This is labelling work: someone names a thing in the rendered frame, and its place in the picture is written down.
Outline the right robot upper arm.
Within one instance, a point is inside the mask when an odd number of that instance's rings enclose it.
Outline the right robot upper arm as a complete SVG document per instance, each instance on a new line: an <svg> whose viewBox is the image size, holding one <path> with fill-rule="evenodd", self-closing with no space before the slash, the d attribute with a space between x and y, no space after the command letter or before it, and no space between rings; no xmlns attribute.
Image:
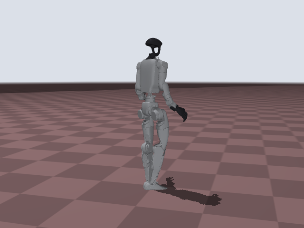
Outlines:
<svg viewBox="0 0 304 228"><path fill-rule="evenodd" d="M163 83L167 76L168 63L165 61L157 60L157 68L159 69L159 86L158 89L163 91Z"/></svg>

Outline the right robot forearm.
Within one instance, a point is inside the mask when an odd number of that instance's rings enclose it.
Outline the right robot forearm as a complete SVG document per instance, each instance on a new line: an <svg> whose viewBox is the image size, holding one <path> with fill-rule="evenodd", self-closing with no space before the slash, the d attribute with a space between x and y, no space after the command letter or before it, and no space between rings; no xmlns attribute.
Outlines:
<svg viewBox="0 0 304 228"><path fill-rule="evenodd" d="M164 97L165 99L165 102L166 102L166 105L170 108L171 106L173 106L174 108L176 108L176 103L174 103L171 95L170 95L170 91L169 91L169 86L167 83L163 83L162 85L163 87L163 93L162 93L162 96Z"/></svg>

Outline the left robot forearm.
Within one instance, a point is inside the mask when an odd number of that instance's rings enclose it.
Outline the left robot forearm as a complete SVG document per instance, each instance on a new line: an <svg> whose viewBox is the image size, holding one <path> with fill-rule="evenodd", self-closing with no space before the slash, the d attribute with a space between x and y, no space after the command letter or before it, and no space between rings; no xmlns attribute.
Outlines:
<svg viewBox="0 0 304 228"><path fill-rule="evenodd" d="M144 95L140 90L135 90L135 92L138 95L139 100L144 100L146 98L146 95Z"/></svg>

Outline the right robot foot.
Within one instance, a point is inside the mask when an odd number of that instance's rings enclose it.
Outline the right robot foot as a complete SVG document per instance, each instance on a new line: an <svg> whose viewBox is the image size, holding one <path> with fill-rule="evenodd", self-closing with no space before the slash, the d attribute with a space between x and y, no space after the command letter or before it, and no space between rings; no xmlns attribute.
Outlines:
<svg viewBox="0 0 304 228"><path fill-rule="evenodd" d="M145 190L165 190L167 187L164 187L162 185L159 185L158 183L155 183L155 185L152 185L153 183L146 183L144 186Z"/></svg>

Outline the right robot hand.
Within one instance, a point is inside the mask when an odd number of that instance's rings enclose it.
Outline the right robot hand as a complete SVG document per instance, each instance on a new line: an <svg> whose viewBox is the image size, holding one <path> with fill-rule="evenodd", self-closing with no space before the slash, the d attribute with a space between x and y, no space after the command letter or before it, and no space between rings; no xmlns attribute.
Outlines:
<svg viewBox="0 0 304 228"><path fill-rule="evenodd" d="M183 122L187 119L188 114L187 112L185 112L184 108L181 108L177 105L176 108L171 106L170 109L172 109L173 111L177 111L177 113L183 118Z"/></svg>

